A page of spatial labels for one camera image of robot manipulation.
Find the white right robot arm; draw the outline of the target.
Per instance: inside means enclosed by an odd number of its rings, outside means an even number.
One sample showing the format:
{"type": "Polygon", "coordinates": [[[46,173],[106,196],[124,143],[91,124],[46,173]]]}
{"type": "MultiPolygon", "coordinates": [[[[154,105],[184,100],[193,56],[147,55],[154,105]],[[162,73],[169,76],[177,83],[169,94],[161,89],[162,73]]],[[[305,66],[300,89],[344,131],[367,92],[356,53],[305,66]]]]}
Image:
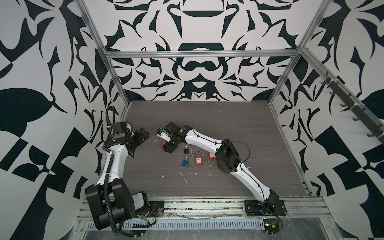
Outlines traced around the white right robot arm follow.
{"type": "Polygon", "coordinates": [[[233,141],[217,140],[199,133],[192,125],[178,126],[174,122],[169,122],[163,129],[159,128],[157,135],[165,141],[162,148],[167,153],[173,153],[179,144],[184,143],[214,154],[217,167],[238,179],[253,194],[264,211],[275,210],[279,196],[248,170],[233,141]]]}

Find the red padlock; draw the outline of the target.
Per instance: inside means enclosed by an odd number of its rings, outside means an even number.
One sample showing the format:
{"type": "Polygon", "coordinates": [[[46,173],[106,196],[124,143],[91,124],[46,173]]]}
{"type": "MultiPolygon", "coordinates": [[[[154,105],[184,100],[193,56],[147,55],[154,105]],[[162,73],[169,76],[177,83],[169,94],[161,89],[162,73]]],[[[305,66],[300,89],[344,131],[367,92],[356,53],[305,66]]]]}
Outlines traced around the red padlock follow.
{"type": "Polygon", "coordinates": [[[216,159],[216,155],[213,154],[213,153],[209,153],[209,159],[210,160],[215,160],[216,159]]]}
{"type": "Polygon", "coordinates": [[[196,166],[202,166],[203,165],[203,157],[199,151],[195,153],[195,164],[196,166]]]}

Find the blue padlock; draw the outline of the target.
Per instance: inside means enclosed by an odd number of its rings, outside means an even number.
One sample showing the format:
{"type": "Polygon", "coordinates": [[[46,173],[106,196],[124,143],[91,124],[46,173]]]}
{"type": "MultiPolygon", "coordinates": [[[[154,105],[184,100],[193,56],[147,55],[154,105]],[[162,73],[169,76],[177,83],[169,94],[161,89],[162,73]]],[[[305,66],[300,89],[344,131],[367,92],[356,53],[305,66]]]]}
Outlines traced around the blue padlock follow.
{"type": "Polygon", "coordinates": [[[190,159],[189,157],[185,157],[181,163],[181,166],[184,168],[188,168],[190,166],[190,159]]]}

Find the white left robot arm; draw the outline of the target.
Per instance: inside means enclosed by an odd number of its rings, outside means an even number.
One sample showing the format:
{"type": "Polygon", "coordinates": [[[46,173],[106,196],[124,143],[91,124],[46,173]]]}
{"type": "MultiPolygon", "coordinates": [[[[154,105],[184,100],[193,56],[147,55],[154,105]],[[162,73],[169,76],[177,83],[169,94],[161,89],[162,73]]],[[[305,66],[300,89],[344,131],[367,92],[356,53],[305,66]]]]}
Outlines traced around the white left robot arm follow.
{"type": "Polygon", "coordinates": [[[134,157],[136,148],[149,138],[144,128],[133,131],[129,122],[109,124],[102,149],[107,152],[105,166],[97,183],[86,189],[86,198],[98,230],[110,227],[119,234],[123,223],[144,215],[150,208],[145,192],[131,194],[123,180],[125,162],[134,157]]]}

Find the small black padlock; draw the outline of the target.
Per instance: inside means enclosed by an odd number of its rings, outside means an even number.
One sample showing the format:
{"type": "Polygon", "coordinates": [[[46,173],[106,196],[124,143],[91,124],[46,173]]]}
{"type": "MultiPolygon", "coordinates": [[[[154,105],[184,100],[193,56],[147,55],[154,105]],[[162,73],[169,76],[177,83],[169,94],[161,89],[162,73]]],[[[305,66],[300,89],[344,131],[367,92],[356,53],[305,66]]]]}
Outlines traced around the small black padlock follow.
{"type": "Polygon", "coordinates": [[[188,146],[185,146],[183,151],[184,151],[184,155],[188,155],[190,153],[188,146]]]}

